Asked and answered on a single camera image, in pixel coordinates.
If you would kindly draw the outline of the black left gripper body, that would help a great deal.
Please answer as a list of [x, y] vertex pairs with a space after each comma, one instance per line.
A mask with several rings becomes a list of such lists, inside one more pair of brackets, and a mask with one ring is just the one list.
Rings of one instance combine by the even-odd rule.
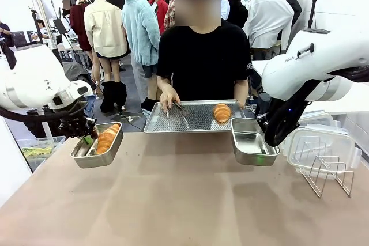
[[85, 137], [92, 134], [97, 119], [79, 112], [68, 118], [61, 119], [58, 130], [66, 138]]

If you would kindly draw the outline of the person's right hand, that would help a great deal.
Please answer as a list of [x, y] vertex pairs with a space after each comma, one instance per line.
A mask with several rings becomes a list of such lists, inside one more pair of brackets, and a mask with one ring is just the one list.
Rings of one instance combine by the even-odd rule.
[[171, 107], [173, 102], [180, 104], [180, 98], [171, 86], [163, 88], [162, 94], [160, 96], [160, 104], [164, 112], [167, 112]]

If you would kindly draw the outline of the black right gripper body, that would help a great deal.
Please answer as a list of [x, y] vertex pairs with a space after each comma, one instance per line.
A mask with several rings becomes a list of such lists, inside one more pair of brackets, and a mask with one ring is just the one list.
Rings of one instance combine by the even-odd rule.
[[263, 113], [263, 114], [257, 114], [256, 115], [256, 120], [257, 123], [259, 124], [260, 129], [262, 130], [263, 133], [266, 132], [266, 130], [268, 129], [268, 124], [269, 124], [269, 113]]

